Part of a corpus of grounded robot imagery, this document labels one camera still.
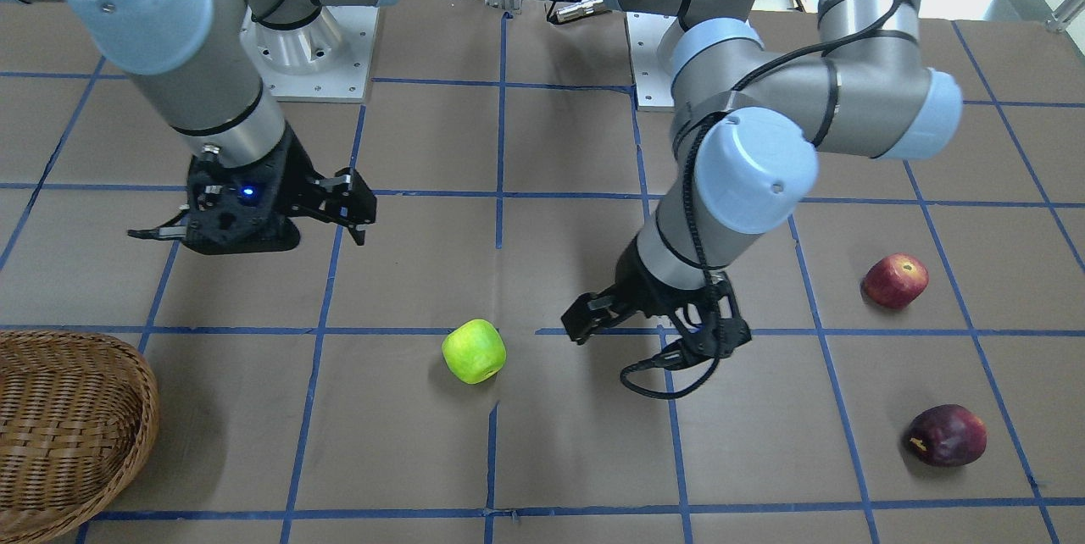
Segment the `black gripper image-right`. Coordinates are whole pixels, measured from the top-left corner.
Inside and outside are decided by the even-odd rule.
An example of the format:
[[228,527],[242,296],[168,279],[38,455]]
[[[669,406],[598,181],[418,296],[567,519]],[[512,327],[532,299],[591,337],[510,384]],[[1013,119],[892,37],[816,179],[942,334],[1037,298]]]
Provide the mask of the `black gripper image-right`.
[[616,263],[612,290],[580,294],[562,313],[561,322],[569,339],[584,346],[592,336],[635,313],[665,316],[681,336],[635,368],[690,368],[711,358],[729,358],[752,338],[727,276],[692,290],[664,284],[648,271],[634,242]]

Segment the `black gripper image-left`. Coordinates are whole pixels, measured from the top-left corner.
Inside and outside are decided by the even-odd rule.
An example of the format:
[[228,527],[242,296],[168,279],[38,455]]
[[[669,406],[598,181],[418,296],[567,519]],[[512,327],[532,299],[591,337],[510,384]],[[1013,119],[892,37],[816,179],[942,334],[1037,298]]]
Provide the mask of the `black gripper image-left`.
[[150,229],[128,236],[150,241],[184,241],[204,255],[281,252],[295,249],[301,232],[290,220],[301,215],[341,226],[363,246],[376,222],[376,195],[353,167],[323,177],[315,172],[293,128],[270,153],[240,167],[225,167],[203,153],[187,167],[187,204]]

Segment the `silver robot arm image-right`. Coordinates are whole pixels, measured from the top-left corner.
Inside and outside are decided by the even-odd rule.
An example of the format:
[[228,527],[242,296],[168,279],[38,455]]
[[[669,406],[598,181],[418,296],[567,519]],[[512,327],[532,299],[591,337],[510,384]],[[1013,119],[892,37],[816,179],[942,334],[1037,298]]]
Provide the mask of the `silver robot arm image-right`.
[[920,0],[819,0],[819,42],[771,53],[754,0],[604,0],[673,16],[671,149],[677,180],[621,254],[614,284],[562,316],[584,343],[634,314],[681,340],[648,367],[727,358],[749,339],[726,269],[810,192],[818,155],[930,159],[960,126],[960,86],[921,62]]

